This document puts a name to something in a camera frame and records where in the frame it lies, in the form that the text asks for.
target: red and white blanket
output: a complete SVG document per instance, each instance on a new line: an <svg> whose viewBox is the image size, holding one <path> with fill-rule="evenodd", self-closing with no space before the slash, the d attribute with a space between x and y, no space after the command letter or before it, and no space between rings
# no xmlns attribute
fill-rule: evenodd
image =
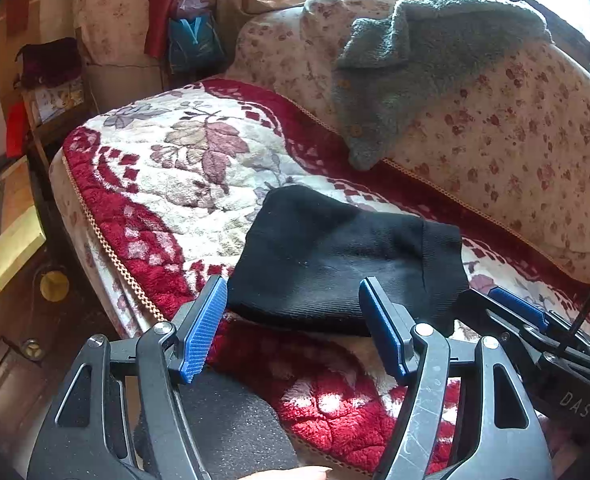
<svg viewBox="0 0 590 480"><path fill-rule="evenodd" d="M340 137L251 85L207 80L136 102L73 131L63 152L94 235L139 307L157 319L194 299L208 275L230 275L264 196L290 184L459 225L465 270L482 292L501 285L573 316L588 290L502 226L400 168L381 162L355 171ZM461 326L456 336L475 337ZM208 362L267 400L292 434L367 472L404 395L368 338L279 331L232 315ZM453 380L448 389L431 470L448 459L458 386Z"/></svg>

